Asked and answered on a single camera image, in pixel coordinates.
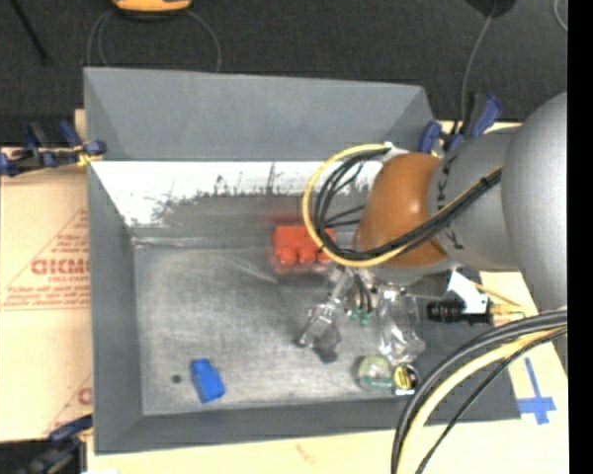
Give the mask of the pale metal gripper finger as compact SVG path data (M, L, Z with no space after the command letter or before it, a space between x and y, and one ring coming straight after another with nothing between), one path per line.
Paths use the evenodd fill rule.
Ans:
M341 339L335 322L325 324L324 330L315 341L315 353L322 362L335 362L338 359L337 347Z
M315 348L316 338L324 330L325 324L335 322L335 319L336 308L334 305L321 303L313 306L309 311L305 327L296 338L296 344L302 348Z

